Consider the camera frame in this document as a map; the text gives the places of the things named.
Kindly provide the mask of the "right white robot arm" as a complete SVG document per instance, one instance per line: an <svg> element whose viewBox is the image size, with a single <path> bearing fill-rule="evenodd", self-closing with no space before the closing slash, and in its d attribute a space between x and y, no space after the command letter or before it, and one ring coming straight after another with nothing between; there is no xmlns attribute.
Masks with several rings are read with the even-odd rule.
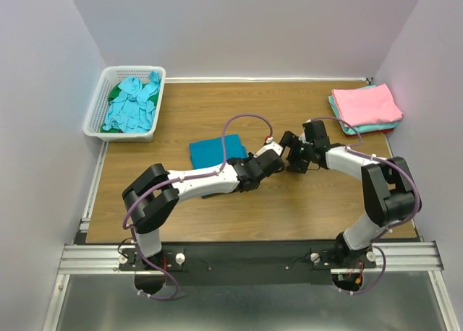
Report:
<svg viewBox="0 0 463 331"><path fill-rule="evenodd" d="M422 207L421 197L405 159L378 158L332 143L321 120L302 125L299 136L286 131L280 145L288 149L288 171L305 173L311 163L345 173L362 182L364 212L341 232L330 250L334 262L349 267L366 254L374 241L410 221Z"/></svg>

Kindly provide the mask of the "teal blue t-shirt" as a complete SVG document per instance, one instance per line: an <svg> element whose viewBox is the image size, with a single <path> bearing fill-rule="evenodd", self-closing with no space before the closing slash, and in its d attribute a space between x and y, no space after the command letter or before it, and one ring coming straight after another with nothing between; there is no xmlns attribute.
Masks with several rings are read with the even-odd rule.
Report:
<svg viewBox="0 0 463 331"><path fill-rule="evenodd" d="M226 159L246 158L247 151L238 134L225 136ZM189 144L190 161L194 169L209 168L223 162L221 138L207 139Z"/></svg>

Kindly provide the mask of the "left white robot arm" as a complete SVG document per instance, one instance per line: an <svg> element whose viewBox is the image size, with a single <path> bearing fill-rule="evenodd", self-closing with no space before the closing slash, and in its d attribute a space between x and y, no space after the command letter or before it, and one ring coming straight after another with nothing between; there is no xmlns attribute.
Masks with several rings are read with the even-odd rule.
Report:
<svg viewBox="0 0 463 331"><path fill-rule="evenodd" d="M281 146L269 144L246 158L230 158L224 164L190 171L168 171L160 163L150 166L122 192L139 246L136 262L146 270L159 264L159 228L177 204L196 197L257 189L263 179L284 167L282 151Z"/></svg>

